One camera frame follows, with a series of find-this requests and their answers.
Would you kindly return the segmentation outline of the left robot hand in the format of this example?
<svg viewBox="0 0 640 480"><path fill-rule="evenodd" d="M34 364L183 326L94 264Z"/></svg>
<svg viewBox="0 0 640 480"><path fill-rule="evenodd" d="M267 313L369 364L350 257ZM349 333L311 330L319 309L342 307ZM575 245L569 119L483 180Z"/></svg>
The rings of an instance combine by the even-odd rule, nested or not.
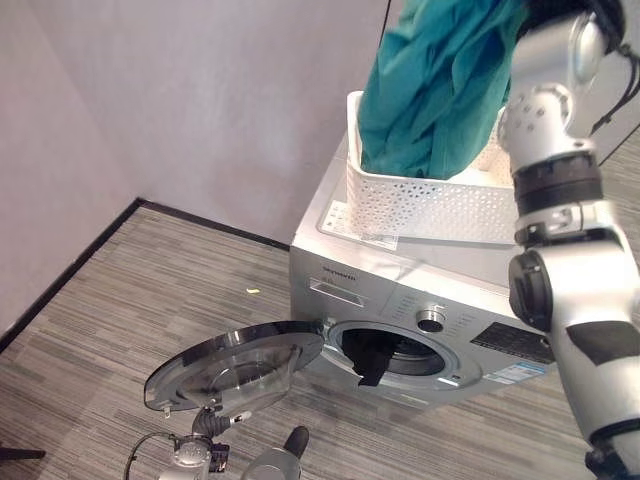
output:
<svg viewBox="0 0 640 480"><path fill-rule="evenodd" d="M232 416L218 416L213 409L203 407L193 420L192 433L211 439L221 435L235 424L246 422L251 416L251 411L242 411Z"/></svg>

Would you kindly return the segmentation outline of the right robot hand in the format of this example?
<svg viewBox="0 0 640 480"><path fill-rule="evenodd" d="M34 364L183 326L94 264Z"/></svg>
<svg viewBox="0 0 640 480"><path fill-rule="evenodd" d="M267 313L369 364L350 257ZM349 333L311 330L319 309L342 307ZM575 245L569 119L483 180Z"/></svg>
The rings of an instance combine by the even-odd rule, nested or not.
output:
<svg viewBox="0 0 640 480"><path fill-rule="evenodd" d="M548 22L592 10L590 3L583 0L527 0L524 6L526 18L519 29L520 35Z"/></svg>

